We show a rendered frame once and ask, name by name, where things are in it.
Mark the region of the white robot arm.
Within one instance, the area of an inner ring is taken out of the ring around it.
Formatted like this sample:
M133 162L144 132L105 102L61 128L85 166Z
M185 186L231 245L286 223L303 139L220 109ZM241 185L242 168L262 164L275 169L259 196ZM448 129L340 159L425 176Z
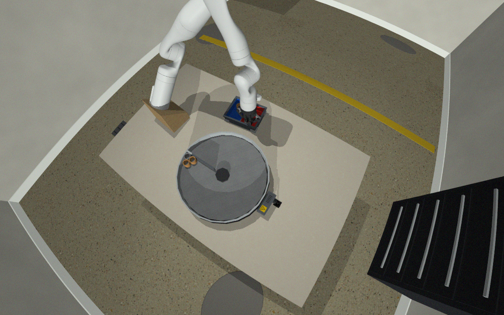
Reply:
M260 70L251 56L247 39L230 15L226 0L190 0L180 10L171 29L163 38L159 53L172 63L160 65L150 95L150 105L167 110L177 74L185 55L183 41L194 38L212 16L226 43L233 65L245 66L236 73L234 83L240 93L240 107L247 112L256 108L262 96L253 85L260 80Z

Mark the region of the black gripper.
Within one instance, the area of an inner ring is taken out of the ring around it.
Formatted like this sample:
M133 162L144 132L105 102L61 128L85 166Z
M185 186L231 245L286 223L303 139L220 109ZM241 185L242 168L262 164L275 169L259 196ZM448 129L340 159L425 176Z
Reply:
M253 123L256 123L261 118L261 115L259 115L259 116L257 115L256 108L252 111L247 112L245 110L240 109L240 106L239 106L236 111L238 112L240 117L244 118L246 123L249 122L250 125ZM255 119L254 119L254 116L256 116Z

